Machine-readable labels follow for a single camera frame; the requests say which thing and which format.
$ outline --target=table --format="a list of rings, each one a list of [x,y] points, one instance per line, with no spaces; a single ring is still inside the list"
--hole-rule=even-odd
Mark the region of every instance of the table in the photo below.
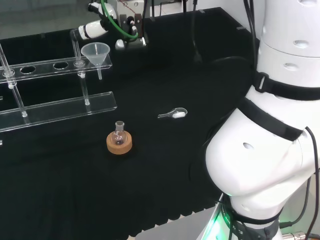
[[[215,205],[220,191],[194,187],[189,165],[200,161],[209,128],[246,94],[252,75],[241,61],[193,64],[190,23],[190,13],[147,19],[146,51],[116,52],[117,36],[97,40],[111,46],[113,70],[102,72],[103,82],[88,73],[88,91],[113,91],[115,111],[0,135],[0,239],[125,240]],[[221,8],[197,12],[195,39],[205,63],[251,57],[250,34],[239,26]],[[71,57],[68,36],[59,31],[1,44],[9,64],[18,64]],[[18,86],[27,106],[81,96],[76,75]],[[7,88],[0,96],[0,110],[16,107]],[[186,118],[157,119],[177,107],[188,110]],[[133,138],[124,156],[106,146],[119,120]]]

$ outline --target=acrylic test tube rack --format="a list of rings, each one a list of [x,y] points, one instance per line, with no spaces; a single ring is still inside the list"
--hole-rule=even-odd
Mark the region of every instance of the acrylic test tube rack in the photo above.
[[[110,69],[112,62],[109,54],[103,63],[96,67],[85,56],[81,56],[79,44],[72,41],[75,57],[8,65],[0,45],[0,87],[12,90],[18,108],[0,111],[0,133],[15,129],[56,122],[112,111],[117,108],[114,94],[103,92],[88,95],[86,72]],[[57,75],[77,74],[82,88],[81,97],[25,106],[18,91],[19,81],[39,79]]]

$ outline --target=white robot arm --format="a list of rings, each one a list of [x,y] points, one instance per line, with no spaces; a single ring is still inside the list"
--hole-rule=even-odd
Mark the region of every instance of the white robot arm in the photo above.
[[[206,149],[214,184],[230,196],[235,213],[257,223],[278,216],[318,171],[306,127],[320,142],[319,13],[317,0],[266,0],[258,50],[261,74]],[[222,213],[220,217],[228,236]],[[282,240],[275,221],[246,227],[261,239]]]
[[[110,3],[104,3],[105,8],[103,8],[102,3],[99,2],[90,2],[88,4],[88,10],[98,14],[101,20],[79,26],[78,29],[73,31],[76,39],[78,41],[95,39],[108,33],[110,30],[114,30],[113,32],[115,33],[118,29],[120,33],[122,32],[126,36],[133,37],[136,35],[137,37],[127,39],[126,36],[123,35],[123,39],[119,39],[116,43],[115,47],[117,50],[127,48],[129,43],[130,46],[134,48],[145,47],[147,44],[142,32],[144,0],[136,0],[134,2],[110,0],[109,2]],[[105,10],[113,19],[114,24],[110,23],[110,19],[107,17]]]

